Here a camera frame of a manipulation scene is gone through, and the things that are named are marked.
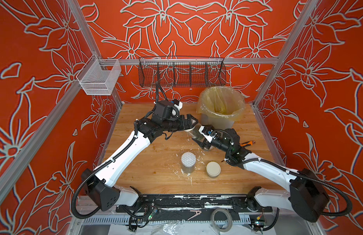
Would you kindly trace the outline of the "clear glass jar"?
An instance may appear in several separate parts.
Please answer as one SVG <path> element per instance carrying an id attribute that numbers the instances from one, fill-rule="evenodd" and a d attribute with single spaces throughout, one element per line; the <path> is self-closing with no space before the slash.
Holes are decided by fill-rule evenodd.
<path id="1" fill-rule="evenodd" d="M 192 140 L 193 140 L 193 138 L 202 138 L 202 137 L 204 137 L 202 134 L 200 134 L 199 133 L 199 128 L 201 127 L 202 125 L 201 124 L 196 124 L 195 125 L 195 128 L 194 128 L 194 130 L 193 131 L 191 131 L 191 132 L 187 132 L 187 134 L 190 136 L 190 137 L 192 137 Z M 210 149 L 209 149 L 209 151 L 210 150 L 212 150 L 213 149 L 213 146 L 211 145 L 211 143 L 210 143 Z"/>

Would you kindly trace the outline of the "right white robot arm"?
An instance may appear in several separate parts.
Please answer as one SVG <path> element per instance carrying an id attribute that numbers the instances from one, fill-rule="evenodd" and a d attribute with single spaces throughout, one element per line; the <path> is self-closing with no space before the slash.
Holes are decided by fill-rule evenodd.
<path id="1" fill-rule="evenodd" d="M 309 222 L 316 222 L 322 215 L 329 197 L 310 170 L 290 169 L 258 156 L 240 142 L 240 137 L 232 128 L 221 130 L 211 125 L 197 124 L 188 133 L 200 148 L 223 151 L 227 164 L 259 174 L 281 186 L 281 190 L 255 187 L 248 202 L 251 210 L 277 207 L 293 211 Z"/>

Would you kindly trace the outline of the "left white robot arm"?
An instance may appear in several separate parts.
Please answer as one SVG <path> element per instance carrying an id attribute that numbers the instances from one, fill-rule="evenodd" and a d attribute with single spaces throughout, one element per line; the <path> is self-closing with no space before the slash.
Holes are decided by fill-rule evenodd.
<path id="1" fill-rule="evenodd" d="M 166 132 L 189 131 L 197 124 L 198 120 L 190 114 L 181 115 L 176 120 L 162 120 L 155 116 L 136 120 L 134 131 L 127 140 L 93 171 L 83 173 L 83 191 L 101 211 L 107 211 L 114 205 L 135 205 L 141 197 L 140 192 L 133 187 L 116 185 L 124 170 L 156 138 Z"/>

